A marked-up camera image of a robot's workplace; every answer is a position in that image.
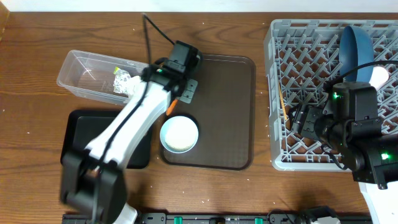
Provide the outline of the orange carrot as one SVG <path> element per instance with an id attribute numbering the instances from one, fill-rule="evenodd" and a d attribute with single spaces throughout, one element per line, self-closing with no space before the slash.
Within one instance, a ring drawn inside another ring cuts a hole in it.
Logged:
<path id="1" fill-rule="evenodd" d="M 169 115 L 172 113 L 172 111 L 174 110 L 174 108 L 175 108 L 175 106 L 176 106 L 177 103 L 178 103 L 178 99 L 174 99 L 174 100 L 171 102 L 170 106 L 167 108 L 167 110 L 166 110 L 166 112 L 165 112 L 165 114 L 166 114 L 167 116 L 169 116 Z"/>

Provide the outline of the light blue rice bowl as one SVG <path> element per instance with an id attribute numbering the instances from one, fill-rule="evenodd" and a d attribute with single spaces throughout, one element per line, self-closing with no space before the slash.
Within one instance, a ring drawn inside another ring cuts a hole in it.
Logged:
<path id="1" fill-rule="evenodd" d="M 196 123 L 186 116 L 168 119 L 160 129 L 160 142 L 169 152 L 182 154 L 191 150 L 198 141 Z"/>

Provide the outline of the foil wrapper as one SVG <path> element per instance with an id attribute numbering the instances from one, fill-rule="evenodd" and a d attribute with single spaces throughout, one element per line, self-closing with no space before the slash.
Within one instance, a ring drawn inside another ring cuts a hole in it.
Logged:
<path id="1" fill-rule="evenodd" d="M 131 79 L 129 72 L 122 70 L 119 67 L 115 67 L 113 74 L 114 74 L 113 91 L 115 93 L 129 95 L 130 94 L 129 82 Z"/>

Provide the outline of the dark blue bowl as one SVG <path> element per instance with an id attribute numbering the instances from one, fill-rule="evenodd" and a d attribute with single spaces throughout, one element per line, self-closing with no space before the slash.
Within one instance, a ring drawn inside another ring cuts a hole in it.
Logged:
<path id="1" fill-rule="evenodd" d="M 373 43 L 368 33 L 360 27 L 345 27 L 339 46 L 340 75 L 373 61 Z"/>

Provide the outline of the pink cup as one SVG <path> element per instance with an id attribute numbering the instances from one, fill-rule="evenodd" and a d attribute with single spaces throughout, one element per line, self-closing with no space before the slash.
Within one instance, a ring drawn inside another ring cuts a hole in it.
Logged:
<path id="1" fill-rule="evenodd" d="M 388 71 L 382 66 L 375 66 L 369 84 L 377 91 L 384 86 L 389 79 Z"/>

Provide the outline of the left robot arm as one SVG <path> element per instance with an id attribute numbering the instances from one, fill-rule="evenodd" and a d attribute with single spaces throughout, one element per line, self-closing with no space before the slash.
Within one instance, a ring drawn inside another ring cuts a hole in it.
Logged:
<path id="1" fill-rule="evenodd" d="M 155 64 L 136 76 L 116 69 L 116 85 L 131 97 L 97 137 L 84 147 L 63 150 L 60 201 L 88 214 L 93 223 L 135 223 L 138 211 L 127 202 L 124 171 L 146 132 L 196 72 Z"/>

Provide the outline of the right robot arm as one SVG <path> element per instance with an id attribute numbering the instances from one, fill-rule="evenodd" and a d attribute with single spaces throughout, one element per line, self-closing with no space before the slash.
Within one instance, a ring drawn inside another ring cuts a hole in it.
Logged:
<path id="1" fill-rule="evenodd" d="M 299 104 L 289 110 L 290 129 L 342 155 L 335 163 L 358 182 L 373 223 L 397 223 L 397 135 L 381 132 L 376 108 L 362 116 L 357 109 Z"/>

